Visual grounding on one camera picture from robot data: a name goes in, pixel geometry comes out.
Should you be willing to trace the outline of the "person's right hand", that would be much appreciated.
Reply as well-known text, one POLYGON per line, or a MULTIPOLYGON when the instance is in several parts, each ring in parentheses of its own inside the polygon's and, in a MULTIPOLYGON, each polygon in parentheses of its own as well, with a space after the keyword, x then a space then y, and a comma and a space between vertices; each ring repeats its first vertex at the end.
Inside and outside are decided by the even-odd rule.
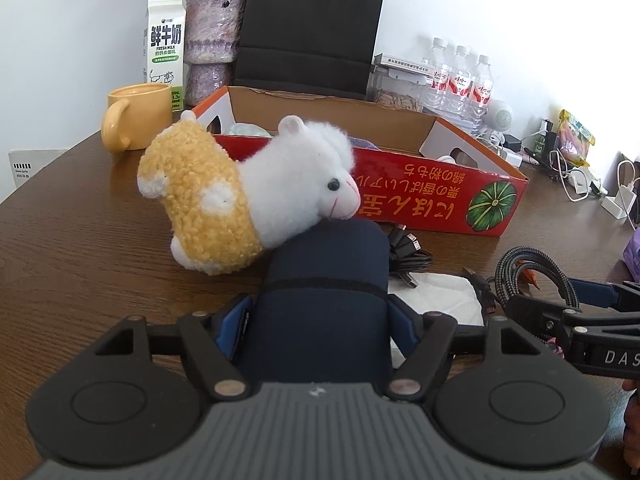
POLYGON ((635 380, 625 379, 622 389, 631 392, 624 413, 624 459, 631 468, 640 468, 640 389, 635 380))

